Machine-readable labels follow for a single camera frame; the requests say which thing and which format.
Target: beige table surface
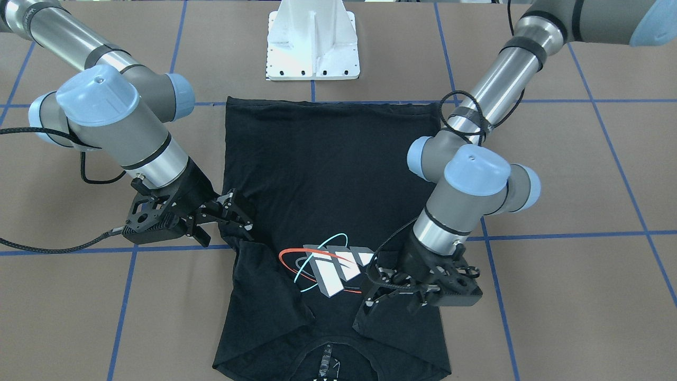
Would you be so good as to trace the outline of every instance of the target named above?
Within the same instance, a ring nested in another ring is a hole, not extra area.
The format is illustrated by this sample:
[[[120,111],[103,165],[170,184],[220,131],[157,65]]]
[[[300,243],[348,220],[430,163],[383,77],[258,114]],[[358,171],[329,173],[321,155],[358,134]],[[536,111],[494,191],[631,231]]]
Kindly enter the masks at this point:
[[[470,90],[509,38],[503,5],[347,3],[361,77],[273,83],[267,15],[278,4],[64,6],[156,72],[192,83],[195,111],[167,127],[214,184],[227,96],[431,102]],[[485,270],[485,295],[441,309],[446,380],[677,380],[676,62],[675,41],[565,46],[490,136],[487,147],[539,173],[543,192],[530,210],[473,233],[466,256]],[[74,74],[40,46],[0,35],[1,127],[26,126],[28,105]],[[84,184],[77,152],[30,134],[3,136],[0,160],[0,237],[13,241],[88,241],[122,224],[134,195],[126,180]],[[90,155],[91,177],[118,171]],[[79,254],[0,247],[0,380],[224,380],[211,363],[234,256],[210,232],[209,249],[119,236]]]

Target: light blue joint cap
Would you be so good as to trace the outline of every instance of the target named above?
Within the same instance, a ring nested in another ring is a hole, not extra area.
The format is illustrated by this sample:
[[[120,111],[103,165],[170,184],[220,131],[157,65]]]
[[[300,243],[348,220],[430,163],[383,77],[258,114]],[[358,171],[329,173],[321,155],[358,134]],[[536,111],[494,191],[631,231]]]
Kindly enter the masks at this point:
[[[531,188],[529,189],[529,197],[527,198],[527,202],[524,203],[524,206],[511,213],[521,212],[524,209],[531,207],[536,203],[538,197],[541,196],[541,179],[538,178],[536,172],[527,166],[521,164],[516,165],[519,165],[520,167],[524,168],[525,171],[527,171],[527,175],[529,175],[529,181],[531,182]]]
[[[66,116],[87,127],[121,121],[139,104],[139,92],[113,66],[95,65],[67,80],[56,92]]]
[[[175,121],[183,117],[187,117],[193,112],[195,108],[195,92],[190,82],[183,75],[176,73],[167,73],[172,86],[174,86],[174,97],[176,98],[176,113],[174,113]]]
[[[418,177],[423,180],[430,181],[423,176],[423,167],[421,166],[421,159],[423,156],[423,146],[432,136],[421,136],[420,138],[414,140],[411,146],[409,146],[409,151],[407,152],[407,165],[409,170],[414,172]]]
[[[28,125],[31,127],[37,127],[37,128],[45,128],[45,126],[42,125],[42,121],[40,120],[40,107],[42,106],[42,102],[45,100],[45,98],[50,95],[53,92],[47,93],[45,95],[39,96],[36,100],[33,101],[33,103],[30,104],[30,107],[28,107]],[[52,140],[47,134],[44,132],[36,132],[35,135],[46,141],[47,143],[52,143],[56,146],[62,146],[61,144],[58,144],[54,140]]]
[[[466,144],[444,167],[449,185],[472,196],[491,196],[505,188],[510,164],[486,148]]]
[[[660,46],[677,37],[677,0],[656,0],[637,29],[630,46]]]

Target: clothing tag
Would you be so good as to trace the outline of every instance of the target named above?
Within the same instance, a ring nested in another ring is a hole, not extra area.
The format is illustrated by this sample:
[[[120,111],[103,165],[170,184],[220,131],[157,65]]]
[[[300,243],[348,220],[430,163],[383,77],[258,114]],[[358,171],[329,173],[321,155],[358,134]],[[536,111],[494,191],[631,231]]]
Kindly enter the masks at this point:
[[[332,359],[332,343],[328,343],[324,346],[324,352],[322,353],[322,361],[320,362],[320,377],[326,377],[329,372],[329,362]]]

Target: white bracket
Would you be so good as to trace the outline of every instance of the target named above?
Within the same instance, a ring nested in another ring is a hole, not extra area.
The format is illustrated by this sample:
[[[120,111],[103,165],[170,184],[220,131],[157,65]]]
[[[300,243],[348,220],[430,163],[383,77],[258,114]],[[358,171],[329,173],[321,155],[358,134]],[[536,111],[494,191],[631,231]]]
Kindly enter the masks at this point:
[[[341,0],[282,0],[268,17],[266,79],[356,79],[355,14]]]

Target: black t-shirt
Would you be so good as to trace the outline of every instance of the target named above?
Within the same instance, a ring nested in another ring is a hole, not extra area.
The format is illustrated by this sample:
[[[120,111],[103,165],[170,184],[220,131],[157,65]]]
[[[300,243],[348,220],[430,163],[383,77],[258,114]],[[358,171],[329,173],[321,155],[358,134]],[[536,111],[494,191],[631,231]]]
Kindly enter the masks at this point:
[[[375,250],[420,213],[434,184],[408,170],[406,154],[415,139],[438,131],[437,105],[229,98],[225,125],[223,190],[239,189],[257,215],[254,241],[222,230],[238,257],[214,368],[237,381],[450,374],[437,308],[411,315],[409,298],[399,296],[356,322],[363,275],[329,298],[314,287],[310,265],[295,274],[312,259],[304,245],[344,233],[348,243],[341,235],[326,245]],[[396,252],[405,237],[385,250]]]

